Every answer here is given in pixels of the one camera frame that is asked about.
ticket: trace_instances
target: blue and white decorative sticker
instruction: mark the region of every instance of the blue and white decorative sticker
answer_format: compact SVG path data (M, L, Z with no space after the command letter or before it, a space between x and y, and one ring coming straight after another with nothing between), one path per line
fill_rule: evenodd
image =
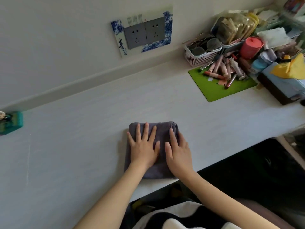
M153 19L158 19L164 17L165 19L165 37L163 40L153 42L151 44L146 44L145 46L139 46L131 50L127 47L127 42L124 34L124 26L129 27L134 24L141 22L147 22ZM163 8L159 11L152 11L147 13L142 13L134 15L132 17L127 17L124 19L119 19L111 22L112 30L116 37L118 48L122 57L131 56L146 51L153 50L158 47L162 47L171 43L172 27L173 27L173 7Z

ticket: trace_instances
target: folded towel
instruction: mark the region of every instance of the folded towel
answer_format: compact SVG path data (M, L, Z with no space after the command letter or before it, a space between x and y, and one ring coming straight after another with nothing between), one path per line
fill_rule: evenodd
M136 128L137 128L137 122L131 123L129 125L129 132L132 136L132 138L136 141ZM144 124L140 123L141 125L141 136L143 136L144 131ZM175 176L171 173L170 169L167 166L166 163L166 154L165 154L165 142L170 142L170 128L173 129L173 132L175 133L175 136L177 138L178 144L179 144L179 138L178 138L178 126L176 123L170 121L170 122L164 122L164 123L149 123L149 129L148 133L149 136L151 134L151 131L154 126L157 126L157 132L155 141L153 143L153 148L155 148L155 144L157 141L160 141L160 154L158 156L158 159L156 163L150 167L147 172L144 174L144 179L160 179L160 178L175 178ZM127 170L128 166L130 165L130 144L127 142L127 150L126 150L126 156L125 156L125 168L124 171Z

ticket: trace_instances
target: white table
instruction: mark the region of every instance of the white table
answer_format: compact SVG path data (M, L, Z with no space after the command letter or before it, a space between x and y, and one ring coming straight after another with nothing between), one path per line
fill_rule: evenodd
M189 69L178 59L24 112L0 137L0 228L73 227L122 175L131 122L178 123L196 171L305 123L265 89L209 103ZM143 180L131 200L173 181Z

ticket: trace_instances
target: red lid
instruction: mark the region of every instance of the red lid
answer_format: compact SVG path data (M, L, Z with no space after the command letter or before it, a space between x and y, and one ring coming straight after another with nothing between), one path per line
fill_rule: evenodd
M258 37L249 37L246 39L246 44L253 48L262 48L264 42Z

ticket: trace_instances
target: yellow paper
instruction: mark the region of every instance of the yellow paper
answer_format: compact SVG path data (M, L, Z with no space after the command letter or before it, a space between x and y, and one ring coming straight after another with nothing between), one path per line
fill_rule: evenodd
M271 74L284 79L305 79L305 63L303 54L298 54L291 62L276 65Z

